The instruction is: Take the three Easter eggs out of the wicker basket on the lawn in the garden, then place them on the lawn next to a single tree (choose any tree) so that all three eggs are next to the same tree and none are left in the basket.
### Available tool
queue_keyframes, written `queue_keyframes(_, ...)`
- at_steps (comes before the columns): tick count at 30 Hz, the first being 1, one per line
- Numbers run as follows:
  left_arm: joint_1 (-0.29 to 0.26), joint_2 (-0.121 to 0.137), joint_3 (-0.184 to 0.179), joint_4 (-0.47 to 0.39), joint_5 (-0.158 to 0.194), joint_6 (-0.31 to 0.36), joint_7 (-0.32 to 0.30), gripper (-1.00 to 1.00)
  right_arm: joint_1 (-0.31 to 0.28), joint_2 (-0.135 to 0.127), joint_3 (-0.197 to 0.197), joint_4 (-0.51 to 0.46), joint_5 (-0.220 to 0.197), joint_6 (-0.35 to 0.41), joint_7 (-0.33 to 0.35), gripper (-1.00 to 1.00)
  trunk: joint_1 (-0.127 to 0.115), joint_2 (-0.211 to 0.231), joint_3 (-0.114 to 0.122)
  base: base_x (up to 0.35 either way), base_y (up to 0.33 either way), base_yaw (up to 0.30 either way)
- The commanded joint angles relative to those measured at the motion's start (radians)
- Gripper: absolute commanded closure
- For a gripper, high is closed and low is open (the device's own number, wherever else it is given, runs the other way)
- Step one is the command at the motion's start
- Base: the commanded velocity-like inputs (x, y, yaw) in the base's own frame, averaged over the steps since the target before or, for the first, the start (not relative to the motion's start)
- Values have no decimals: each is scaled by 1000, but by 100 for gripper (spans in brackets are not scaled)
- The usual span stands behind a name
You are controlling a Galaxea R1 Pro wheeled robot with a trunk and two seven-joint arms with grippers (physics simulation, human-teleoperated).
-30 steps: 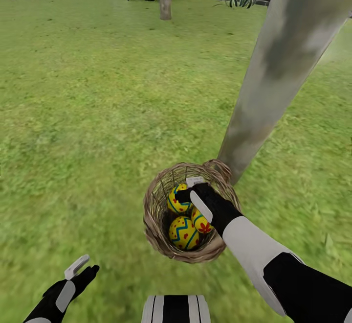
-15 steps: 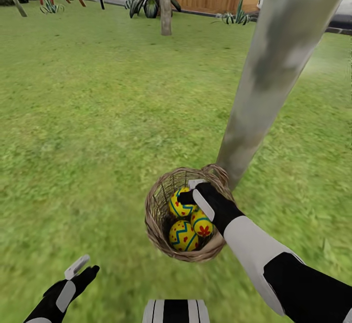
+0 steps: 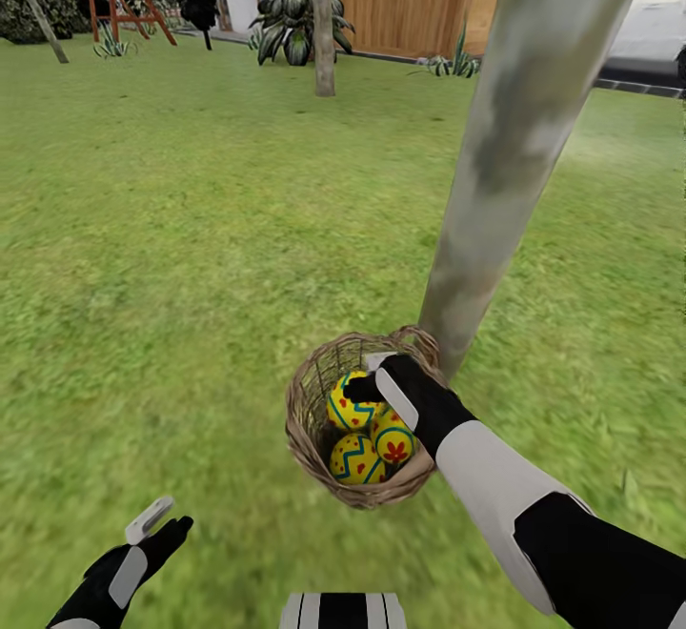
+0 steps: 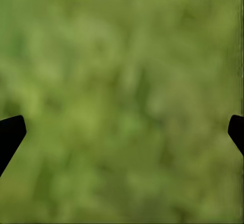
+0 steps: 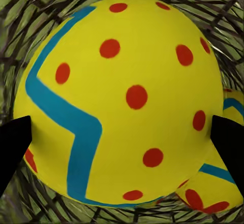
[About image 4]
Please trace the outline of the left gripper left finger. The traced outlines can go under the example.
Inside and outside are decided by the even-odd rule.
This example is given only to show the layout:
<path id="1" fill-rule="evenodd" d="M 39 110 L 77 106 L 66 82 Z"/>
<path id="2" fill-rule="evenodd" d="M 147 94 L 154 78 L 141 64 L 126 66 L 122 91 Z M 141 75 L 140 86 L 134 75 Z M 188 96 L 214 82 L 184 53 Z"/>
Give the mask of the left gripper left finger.
<path id="1" fill-rule="evenodd" d="M 0 176 L 26 135 L 22 115 L 0 121 Z"/>

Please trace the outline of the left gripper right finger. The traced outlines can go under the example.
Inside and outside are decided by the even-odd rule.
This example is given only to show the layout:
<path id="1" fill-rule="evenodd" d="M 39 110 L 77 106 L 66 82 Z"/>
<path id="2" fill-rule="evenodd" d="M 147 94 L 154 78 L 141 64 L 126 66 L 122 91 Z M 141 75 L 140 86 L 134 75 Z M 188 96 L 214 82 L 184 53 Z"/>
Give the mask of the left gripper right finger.
<path id="1" fill-rule="evenodd" d="M 244 156 L 244 117 L 238 115 L 232 116 L 228 134 Z"/>

